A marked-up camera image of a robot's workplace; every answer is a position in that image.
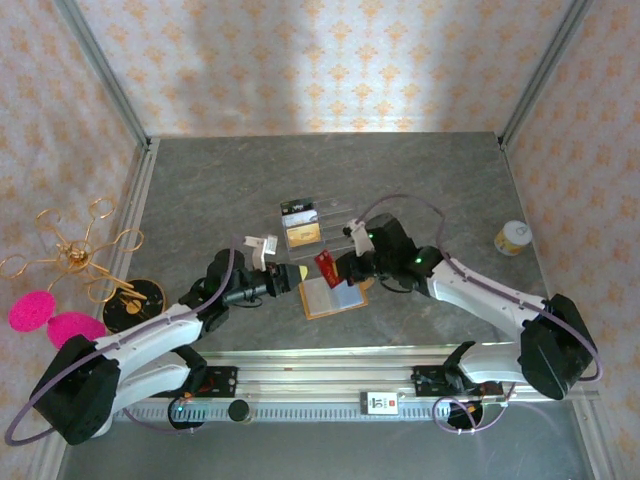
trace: pink earring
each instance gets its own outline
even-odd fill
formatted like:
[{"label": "pink earring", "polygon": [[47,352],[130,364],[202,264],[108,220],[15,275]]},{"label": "pink earring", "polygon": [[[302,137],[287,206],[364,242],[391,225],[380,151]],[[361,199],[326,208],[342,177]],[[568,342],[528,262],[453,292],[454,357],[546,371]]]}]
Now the pink earring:
[{"label": "pink earring", "polygon": [[65,312],[53,316],[56,299],[46,291],[30,292],[21,297],[9,311],[9,325],[17,332],[32,332],[45,323],[47,336],[58,350],[67,340],[82,335],[89,341],[102,337],[107,329],[102,322],[81,312]]}]

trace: orange patterned wall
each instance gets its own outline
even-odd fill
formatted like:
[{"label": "orange patterned wall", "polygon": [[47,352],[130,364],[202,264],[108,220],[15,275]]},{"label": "orange patterned wall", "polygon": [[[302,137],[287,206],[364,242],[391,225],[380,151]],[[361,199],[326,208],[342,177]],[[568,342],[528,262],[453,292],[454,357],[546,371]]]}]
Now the orange patterned wall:
[{"label": "orange patterned wall", "polygon": [[551,290],[606,362],[602,395],[640,471],[640,4],[595,2],[511,149]]},{"label": "orange patterned wall", "polygon": [[[135,142],[53,1],[3,1],[0,31],[0,259],[13,253],[42,258],[55,240],[35,233],[35,215],[58,206],[66,212],[64,231],[80,234],[92,199],[121,198]],[[110,228],[111,222],[97,225],[93,239],[104,239]],[[55,353],[43,331],[18,334],[7,324],[13,302],[55,276],[47,267],[28,272],[14,281],[0,278],[3,434]],[[79,282],[61,286],[58,311],[92,313]],[[32,411],[18,437],[44,427]],[[0,442],[0,477],[26,478],[33,452]]]},{"label": "orange patterned wall", "polygon": [[149,135],[496,131],[569,0],[80,0]]}]

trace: red card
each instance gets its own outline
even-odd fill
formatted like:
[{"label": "red card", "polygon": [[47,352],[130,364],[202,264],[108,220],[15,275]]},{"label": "red card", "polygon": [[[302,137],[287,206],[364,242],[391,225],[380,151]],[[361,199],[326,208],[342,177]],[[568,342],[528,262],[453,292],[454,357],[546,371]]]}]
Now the red card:
[{"label": "red card", "polygon": [[320,269],[320,273],[322,273],[331,288],[337,287],[342,282],[342,279],[338,276],[336,262],[333,261],[333,257],[328,250],[325,249],[320,252],[320,255],[315,257],[314,260]]}]

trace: black knob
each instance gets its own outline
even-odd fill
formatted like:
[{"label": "black knob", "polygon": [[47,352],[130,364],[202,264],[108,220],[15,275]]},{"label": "black knob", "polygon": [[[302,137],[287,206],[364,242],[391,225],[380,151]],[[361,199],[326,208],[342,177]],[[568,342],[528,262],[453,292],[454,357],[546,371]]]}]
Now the black knob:
[{"label": "black knob", "polygon": [[251,408],[244,400],[235,400],[229,405],[229,418],[234,422],[246,422],[251,416]]}]

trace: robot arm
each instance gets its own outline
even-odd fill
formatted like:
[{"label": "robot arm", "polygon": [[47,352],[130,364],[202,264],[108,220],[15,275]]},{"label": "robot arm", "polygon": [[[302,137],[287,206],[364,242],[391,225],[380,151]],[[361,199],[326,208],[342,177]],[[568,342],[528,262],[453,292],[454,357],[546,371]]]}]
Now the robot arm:
[{"label": "robot arm", "polygon": [[[349,224],[345,233],[351,234],[352,227],[353,223]],[[514,340],[511,345],[462,344],[445,364],[447,382],[457,384],[449,385],[455,387],[453,390],[486,381],[527,382],[543,395],[560,400],[592,361],[591,354],[573,335],[524,307],[552,313],[593,345],[570,299],[555,295],[548,300],[519,292],[471,271],[456,259],[445,259],[435,247],[418,248],[388,213],[371,218],[364,228],[367,235],[354,238],[356,251],[336,261],[338,275],[349,284],[370,277],[394,278],[406,289],[468,311]],[[362,237],[371,240],[373,248],[358,246]]]},{"label": "robot arm", "polygon": [[[32,396],[78,360],[95,357],[69,372],[34,404],[70,445],[104,434],[114,413],[144,398],[166,391],[195,393],[207,364],[188,345],[222,325],[229,306],[261,295],[277,297],[294,289],[306,276],[304,267],[270,262],[264,271],[249,271],[244,268],[243,255],[235,252],[224,293],[204,310],[190,314],[218,290],[229,254],[228,250],[219,252],[207,276],[157,317],[94,342],[78,335],[63,345]],[[105,348],[114,344],[117,347]],[[176,356],[185,364],[176,362]]]}]

